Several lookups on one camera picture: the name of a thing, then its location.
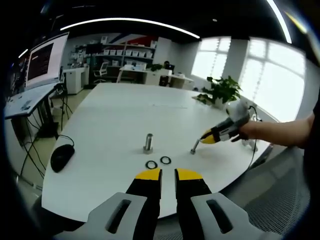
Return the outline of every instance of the bright window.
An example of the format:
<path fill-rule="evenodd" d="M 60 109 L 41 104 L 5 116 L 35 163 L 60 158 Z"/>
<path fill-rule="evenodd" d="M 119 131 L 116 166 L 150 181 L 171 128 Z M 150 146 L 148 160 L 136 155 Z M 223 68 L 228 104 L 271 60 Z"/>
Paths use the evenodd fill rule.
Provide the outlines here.
<path fill-rule="evenodd" d="M 203 39 L 195 56 L 191 74 L 202 79 L 220 79 L 230 48 L 230 37 Z"/>
<path fill-rule="evenodd" d="M 251 39 L 241 93 L 280 122 L 297 117 L 305 87 L 305 55 L 280 43 Z"/>

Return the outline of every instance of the hand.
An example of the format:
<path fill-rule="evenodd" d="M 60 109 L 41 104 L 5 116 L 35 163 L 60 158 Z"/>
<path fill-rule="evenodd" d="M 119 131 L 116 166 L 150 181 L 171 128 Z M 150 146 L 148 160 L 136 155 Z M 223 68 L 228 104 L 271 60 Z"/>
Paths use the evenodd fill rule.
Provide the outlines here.
<path fill-rule="evenodd" d="M 238 135 L 231 140 L 231 142 L 239 141 L 240 139 L 248 140 L 255 138 L 255 131 L 257 128 L 257 122 L 249 121 L 245 125 L 239 128 Z"/>

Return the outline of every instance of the green plant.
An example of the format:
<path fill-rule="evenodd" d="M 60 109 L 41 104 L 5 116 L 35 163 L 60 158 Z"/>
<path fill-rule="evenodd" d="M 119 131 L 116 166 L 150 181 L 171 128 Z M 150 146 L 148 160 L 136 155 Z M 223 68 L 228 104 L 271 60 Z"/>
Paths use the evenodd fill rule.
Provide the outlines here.
<path fill-rule="evenodd" d="M 228 76 L 228 78 L 215 80 L 216 82 L 213 82 L 212 77 L 207 77 L 207 80 L 211 82 L 211 89 L 206 89 L 204 87 L 202 91 L 211 95 L 212 97 L 209 97 L 206 94 L 200 94 L 197 96 L 199 101 L 200 99 L 205 98 L 206 100 L 215 104 L 217 99 L 222 99 L 222 103 L 225 104 L 226 102 L 234 101 L 237 100 L 237 98 L 240 98 L 239 90 L 241 90 L 241 88 L 239 84 L 231 78 L 231 76 Z"/>
<path fill-rule="evenodd" d="M 150 69 L 152 72 L 162 69 L 164 66 L 161 64 L 147 64 L 146 68 Z"/>

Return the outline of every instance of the human arm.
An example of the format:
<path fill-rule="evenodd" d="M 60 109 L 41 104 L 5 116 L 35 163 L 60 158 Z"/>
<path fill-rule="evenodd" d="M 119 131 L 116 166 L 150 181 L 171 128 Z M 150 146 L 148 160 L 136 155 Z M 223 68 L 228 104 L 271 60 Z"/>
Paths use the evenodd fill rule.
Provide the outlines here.
<path fill-rule="evenodd" d="M 272 123 L 249 121 L 240 128 L 240 134 L 249 139 L 264 140 L 282 146 L 298 146 L 303 148 L 308 140 L 315 115 L 312 113 L 305 119 Z"/>

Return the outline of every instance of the o-ring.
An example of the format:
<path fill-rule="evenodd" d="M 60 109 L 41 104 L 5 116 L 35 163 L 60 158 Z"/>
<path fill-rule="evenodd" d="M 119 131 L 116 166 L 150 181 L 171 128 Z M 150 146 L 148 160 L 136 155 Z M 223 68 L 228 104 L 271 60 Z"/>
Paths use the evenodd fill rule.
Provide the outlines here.
<path fill-rule="evenodd" d="M 171 158 L 168 156 L 163 156 L 160 158 L 160 162 L 164 165 L 169 165 L 169 164 L 171 164 Z"/>
<path fill-rule="evenodd" d="M 154 164 L 154 167 L 153 167 L 153 168 L 149 167 L 149 163 L 153 163 L 153 164 Z M 147 169 L 156 169 L 156 168 L 158 167 L 158 164 L 157 164 L 155 161 L 150 160 L 150 161 L 147 161 L 147 162 L 145 163 L 145 167 L 146 167 Z"/>

